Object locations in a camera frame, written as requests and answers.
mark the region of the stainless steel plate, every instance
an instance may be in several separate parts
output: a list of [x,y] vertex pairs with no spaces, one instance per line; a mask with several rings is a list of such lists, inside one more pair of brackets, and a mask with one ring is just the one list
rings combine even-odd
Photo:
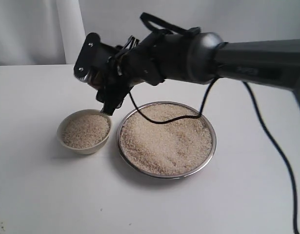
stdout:
[[[199,112],[195,109],[193,109],[192,107],[190,106],[187,106],[187,105],[184,105],[184,104],[181,104],[181,103],[177,103],[177,102],[170,102],[170,101],[157,101],[157,102],[151,102],[151,103],[148,103],[148,104],[145,104],[143,106],[140,106],[139,109],[142,109],[142,108],[145,108],[145,107],[148,107],[148,106],[151,106],[151,105],[158,105],[158,104],[172,104],[172,105],[178,105],[178,106],[182,106],[182,107],[185,107],[193,112],[195,112],[196,114],[198,114]],[[141,172],[143,174],[146,174],[148,176],[151,176],[151,177],[155,177],[155,178],[160,178],[160,179],[180,179],[180,178],[184,178],[184,177],[187,177],[189,175],[192,175],[196,172],[198,172],[199,170],[201,170],[203,167],[205,167],[208,162],[211,160],[211,158],[213,157],[214,155],[214,152],[215,152],[215,149],[216,149],[216,134],[215,134],[215,131],[214,131],[214,128],[213,126],[210,124],[210,122],[208,121],[208,119],[205,117],[205,116],[202,116],[201,118],[203,119],[203,121],[205,122],[206,126],[209,128],[210,130],[210,133],[211,133],[211,136],[212,136],[212,149],[208,155],[208,157],[206,158],[206,160],[201,164],[199,165],[198,167],[196,167],[195,169],[193,170],[190,170],[186,173],[183,173],[183,174],[180,174],[180,175],[158,175],[158,174],[153,174],[153,173],[150,173],[150,172],[147,172],[145,170],[142,170],[138,167],[136,167],[133,163],[131,163],[129,161],[129,159],[126,157],[126,155],[124,154],[123,150],[122,150],[122,147],[121,147],[121,143],[120,143],[120,136],[121,136],[121,130],[122,130],[122,127],[124,125],[124,123],[129,119],[129,117],[131,117],[135,112],[137,112],[137,110],[133,110],[132,112],[130,112],[124,119],[123,121],[120,123],[120,126],[117,130],[117,136],[116,136],[116,141],[117,141],[117,146],[119,148],[119,151],[120,151],[120,155],[122,156],[122,158],[132,167],[134,168],[135,170],[137,170],[138,172]]]

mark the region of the white tabletop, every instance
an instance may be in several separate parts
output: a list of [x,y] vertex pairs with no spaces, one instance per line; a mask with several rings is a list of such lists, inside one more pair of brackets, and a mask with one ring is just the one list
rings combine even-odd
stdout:
[[[99,153],[76,156],[58,144],[66,116],[102,107],[72,72],[70,65],[0,67],[0,234],[292,233],[286,167],[241,82],[222,79],[209,96],[204,114],[217,134],[210,163],[166,181],[141,175],[120,158],[115,135],[133,109],[128,98]],[[290,92],[252,87],[293,166],[300,227],[300,111]],[[166,81],[132,93],[138,105],[170,100],[198,109],[205,89]]]

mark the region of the black wire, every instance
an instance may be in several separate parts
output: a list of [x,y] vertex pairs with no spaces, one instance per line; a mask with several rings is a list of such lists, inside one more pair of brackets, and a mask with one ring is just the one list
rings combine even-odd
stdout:
[[260,111],[259,111],[256,99],[255,99],[255,96],[254,96],[254,93],[253,93],[251,87],[246,82],[243,82],[243,84],[245,85],[245,87],[246,87],[249,95],[251,96],[252,103],[254,105],[255,112],[256,112],[258,120],[259,120],[259,122],[260,122],[260,124],[262,126],[262,129],[264,130],[264,132],[266,133],[266,135],[268,136],[268,138],[270,139],[270,141],[272,142],[272,144],[274,145],[274,147],[276,148],[276,150],[278,151],[278,153],[281,155],[281,157],[282,157],[282,159],[283,159],[283,161],[284,161],[284,163],[286,165],[287,171],[289,173],[289,176],[290,176],[290,179],[291,179],[291,183],[292,183],[292,192],[293,192],[293,231],[294,231],[294,234],[299,234],[298,225],[297,225],[297,213],[298,213],[297,188],[296,188],[296,181],[295,181],[293,169],[291,167],[291,164],[290,164],[289,160],[285,156],[283,150],[281,149],[281,147],[279,146],[279,144],[276,142],[276,140],[273,138],[273,136],[271,135],[271,133],[267,129],[266,124],[264,123],[264,121],[263,121],[263,119],[261,117],[261,114],[260,114]]
[[203,112],[203,109],[204,109],[204,106],[205,106],[205,103],[206,103],[206,99],[207,99],[207,96],[209,94],[209,91],[211,90],[211,88],[213,87],[213,85],[215,84],[215,82],[218,80],[219,78],[215,78],[212,80],[212,82],[209,84],[209,86],[207,87],[206,89],[206,92],[204,94],[204,98],[203,98],[203,102],[200,106],[200,112],[197,116],[179,116],[179,117],[176,117],[176,118],[172,118],[172,119],[169,119],[169,120],[166,120],[166,121],[155,121],[155,120],[152,120],[150,119],[149,117],[147,117],[144,113],[142,113],[142,111],[138,108],[138,106],[136,105],[132,95],[131,95],[131,92],[129,92],[129,96],[130,96],[130,99],[132,101],[132,104],[134,105],[134,107],[136,108],[137,112],[142,115],[143,118],[145,118],[147,121],[151,122],[151,123],[154,123],[154,124],[167,124],[167,123],[171,123],[171,122],[174,122],[174,121],[177,121],[177,120],[180,120],[180,119],[183,119],[183,118],[193,118],[193,119],[197,119],[197,118],[200,118],[202,116],[202,112]]
[[[203,102],[201,104],[201,107],[200,107],[200,112],[197,116],[180,116],[180,117],[176,117],[176,118],[173,118],[173,119],[170,119],[170,120],[167,120],[167,121],[155,121],[155,120],[151,120],[149,117],[147,117],[145,114],[142,113],[142,111],[138,108],[138,106],[136,105],[131,93],[129,92],[129,96],[130,96],[130,99],[134,105],[134,107],[136,108],[137,112],[142,115],[142,117],[144,117],[147,121],[151,122],[151,123],[154,123],[154,124],[167,124],[167,123],[170,123],[170,122],[173,122],[173,121],[177,121],[179,119],[183,119],[183,118],[200,118],[202,116],[202,112],[203,112],[203,109],[204,109],[204,106],[205,106],[205,103],[206,103],[206,99],[207,99],[207,96],[209,94],[209,91],[211,90],[211,88],[213,87],[213,85],[215,84],[215,82],[218,80],[219,78],[216,78],[216,79],[213,79],[212,82],[209,84],[209,86],[207,87],[206,89],[206,92],[204,94],[204,98],[203,98]],[[279,146],[279,144],[276,142],[276,140],[273,138],[273,136],[271,135],[271,133],[269,132],[269,130],[267,129],[266,127],[266,124],[264,123],[262,117],[261,117],[261,114],[260,114],[260,111],[259,111],[259,108],[258,108],[258,104],[257,104],[257,101],[255,99],[255,95],[251,89],[251,87],[248,85],[247,82],[243,82],[243,84],[245,85],[250,97],[251,97],[251,100],[252,100],[252,103],[253,103],[253,106],[254,106],[254,109],[255,109],[255,112],[256,112],[256,115],[258,117],[258,120],[261,124],[261,127],[262,129],[264,130],[264,132],[266,133],[266,135],[268,136],[268,138],[270,139],[271,143],[274,145],[274,147],[276,148],[276,150],[278,151],[278,153],[280,154],[280,156],[282,157],[285,165],[286,165],[286,168],[287,168],[287,171],[289,173],[289,176],[290,176],[290,179],[291,179],[291,185],[292,185],[292,192],[293,192],[293,231],[294,231],[294,234],[300,234],[299,231],[298,231],[298,196],[297,196],[297,187],[296,187],[296,181],[295,181],[295,177],[294,177],[294,173],[293,173],[293,169],[292,169],[292,166],[289,162],[289,160],[287,159],[287,157],[285,156],[283,150],[281,149],[281,147]]]

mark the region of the white backdrop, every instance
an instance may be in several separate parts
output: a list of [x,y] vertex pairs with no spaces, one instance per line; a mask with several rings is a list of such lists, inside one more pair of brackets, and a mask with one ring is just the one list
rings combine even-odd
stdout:
[[225,41],[300,39],[300,0],[0,0],[0,65],[73,64],[92,31],[142,39],[142,12]]

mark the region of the rice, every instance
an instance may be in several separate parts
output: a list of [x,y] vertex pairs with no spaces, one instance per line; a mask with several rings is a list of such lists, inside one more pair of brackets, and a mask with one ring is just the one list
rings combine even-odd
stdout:
[[84,115],[66,125],[62,139],[72,148],[85,149],[101,142],[109,131],[109,123],[103,116]]
[[[175,104],[149,105],[141,110],[153,120],[196,115]],[[131,115],[120,133],[127,159],[137,168],[157,175],[175,176],[200,166],[212,148],[212,136],[203,119],[181,119],[164,125]]]

